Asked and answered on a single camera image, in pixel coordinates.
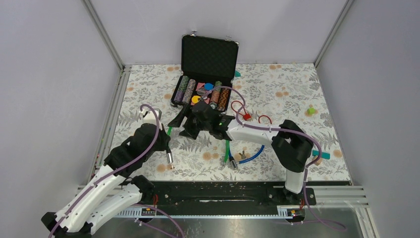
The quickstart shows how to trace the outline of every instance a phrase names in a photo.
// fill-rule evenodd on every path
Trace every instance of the green cable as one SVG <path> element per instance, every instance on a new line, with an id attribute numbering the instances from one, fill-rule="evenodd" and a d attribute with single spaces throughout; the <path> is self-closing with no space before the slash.
<path id="1" fill-rule="evenodd" d="M 227 159 L 229 159 L 229 141 L 226 140 L 226 152 L 224 153 L 224 162 L 227 162 Z"/>

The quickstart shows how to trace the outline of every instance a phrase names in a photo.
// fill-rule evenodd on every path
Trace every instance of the stack of poker chips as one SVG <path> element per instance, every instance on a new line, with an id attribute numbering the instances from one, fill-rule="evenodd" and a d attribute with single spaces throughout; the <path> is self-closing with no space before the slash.
<path id="1" fill-rule="evenodd" d="M 216 83 L 214 84 L 214 87 L 217 87 L 217 86 L 222 86 L 222 82 L 216 81 Z M 217 102 L 219 101 L 219 96 L 220 96 L 220 90 L 221 88 L 216 88 L 211 92 L 210 106 L 213 109 L 216 109 L 217 107 Z"/>
<path id="2" fill-rule="evenodd" d="M 229 95 L 229 89 L 223 88 L 220 93 L 219 102 L 217 104 L 217 110 L 225 111 L 227 105 L 227 96 Z"/>
<path id="3" fill-rule="evenodd" d="M 182 76 L 181 83 L 179 83 L 178 91 L 176 91 L 175 98 L 173 99 L 175 102 L 180 103 L 182 101 L 185 90 L 187 89 L 189 79 L 190 78 L 188 76 Z"/>
<path id="4" fill-rule="evenodd" d="M 183 103 L 190 103 L 191 97 L 193 96 L 194 86 L 196 85 L 196 81 L 190 79 L 188 82 L 187 88 L 185 89 L 184 97 L 182 98 Z"/>

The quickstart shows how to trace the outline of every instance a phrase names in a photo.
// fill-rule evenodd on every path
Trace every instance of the gray floor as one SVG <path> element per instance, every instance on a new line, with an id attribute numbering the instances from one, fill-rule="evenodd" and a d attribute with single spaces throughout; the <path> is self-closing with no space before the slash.
<path id="1" fill-rule="evenodd" d="M 176 219 L 188 238 L 357 238 L 363 237 L 355 212 L 350 209 L 321 209 L 323 219 L 338 221 L 347 226 L 345 233 L 334 231 L 320 223 L 300 226 L 279 225 L 279 219 Z M 306 221 L 313 220 L 307 213 Z M 133 222 L 133 219 L 113 218 L 104 224 L 93 238 L 165 238 L 168 237 L 151 228 Z M 166 232 L 178 235 L 176 227 L 169 219 L 154 219 L 149 224 Z"/>

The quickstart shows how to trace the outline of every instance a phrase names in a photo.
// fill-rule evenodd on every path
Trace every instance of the green block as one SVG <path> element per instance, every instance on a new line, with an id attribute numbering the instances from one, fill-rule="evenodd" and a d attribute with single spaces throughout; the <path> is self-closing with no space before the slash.
<path id="1" fill-rule="evenodd" d="M 307 112 L 308 112 L 309 115 L 312 115 L 312 114 L 315 113 L 315 109 L 314 108 L 308 108 Z"/>

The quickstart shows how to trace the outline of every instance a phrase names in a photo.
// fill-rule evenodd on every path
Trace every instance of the patterned table surface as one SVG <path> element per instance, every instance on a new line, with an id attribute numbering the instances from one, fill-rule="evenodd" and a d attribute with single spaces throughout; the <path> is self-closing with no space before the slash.
<path id="1" fill-rule="evenodd" d="M 317 139 L 325 152 L 331 154 L 330 160 L 323 160 L 321 165 L 310 167 L 308 180 L 350 180 L 313 64 L 238 64 L 236 69 L 242 76 L 233 80 L 233 86 L 244 95 L 247 100 L 246 109 L 254 118 L 268 115 L 276 125 L 290 119 Z M 138 110 L 143 103 L 161 109 L 161 121 L 167 126 L 180 111 L 169 104 L 180 74 L 180 65 L 152 64 L 132 67 L 112 148 L 121 144 L 140 127 Z M 239 100 L 235 93 L 231 95 L 231 102 Z M 315 114 L 308 115 L 306 111 L 311 106 L 316 111 Z M 230 107 L 227 114 L 234 115 Z M 271 148 L 265 148 L 256 159 L 241 164 L 240 170 L 234 171 L 228 166 L 221 166 L 224 141 L 216 140 L 208 132 L 200 132 L 197 140 L 192 140 L 178 136 L 180 131 L 180 128 L 174 128 L 171 134 L 170 148 L 175 159 L 173 169 L 167 164 L 165 153 L 156 152 L 136 174 L 143 174 L 150 180 L 286 179 L 286 170 Z M 235 141 L 231 143 L 231 148 L 235 159 L 240 159 L 240 152 L 253 155 L 260 146 L 251 142 Z"/>

